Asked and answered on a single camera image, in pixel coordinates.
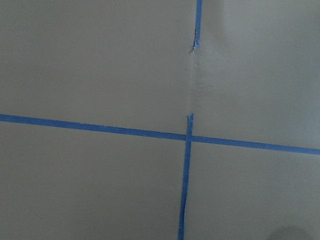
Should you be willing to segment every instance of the blue line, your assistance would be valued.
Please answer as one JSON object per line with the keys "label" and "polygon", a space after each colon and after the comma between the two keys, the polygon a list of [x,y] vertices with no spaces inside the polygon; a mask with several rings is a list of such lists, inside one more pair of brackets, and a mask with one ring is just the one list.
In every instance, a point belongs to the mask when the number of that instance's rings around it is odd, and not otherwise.
{"label": "blue line", "polygon": [[188,194],[193,126],[194,126],[194,115],[191,114],[191,115],[188,115],[188,126],[186,129],[186,137],[185,137],[184,167],[183,167],[178,240],[183,240],[185,236],[185,214],[186,214],[186,203],[187,203],[187,194]]}
{"label": "blue line", "polygon": [[266,149],[266,150],[290,152],[290,153],[298,153],[298,154],[320,155],[320,149],[276,145],[276,144],[253,142],[253,141],[240,141],[240,140],[207,137],[207,136],[192,136],[192,141],[197,143],[228,145],[228,146],[244,147],[244,148],[252,148],[252,149]]}
{"label": "blue line", "polygon": [[26,117],[26,116],[0,114],[0,121],[8,122],[8,123],[39,125],[39,126],[56,127],[56,128],[64,128],[64,129],[87,130],[87,131],[104,132],[104,133],[112,133],[112,134],[125,134],[125,135],[142,136],[142,137],[159,138],[159,139],[171,139],[171,140],[180,140],[180,141],[186,140],[186,135],[184,134],[140,130],[140,129],[123,128],[123,127],[116,127],[116,126],[103,126],[103,125],[86,124],[86,123],[79,123],[79,122],[72,122],[72,121],[49,120],[49,119]]}
{"label": "blue line", "polygon": [[195,14],[195,36],[193,49],[200,46],[200,31],[201,31],[201,15],[202,15],[202,0],[196,1],[196,14]]}

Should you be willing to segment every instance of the concrete floor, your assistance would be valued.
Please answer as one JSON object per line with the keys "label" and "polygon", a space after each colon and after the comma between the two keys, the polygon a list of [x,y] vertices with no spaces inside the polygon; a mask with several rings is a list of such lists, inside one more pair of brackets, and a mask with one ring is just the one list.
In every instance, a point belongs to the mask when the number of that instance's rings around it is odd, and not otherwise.
{"label": "concrete floor", "polygon": [[[0,114],[320,149],[320,2],[0,2]],[[0,239],[176,240],[184,142],[0,122]],[[193,143],[186,240],[320,239],[320,157]]]}

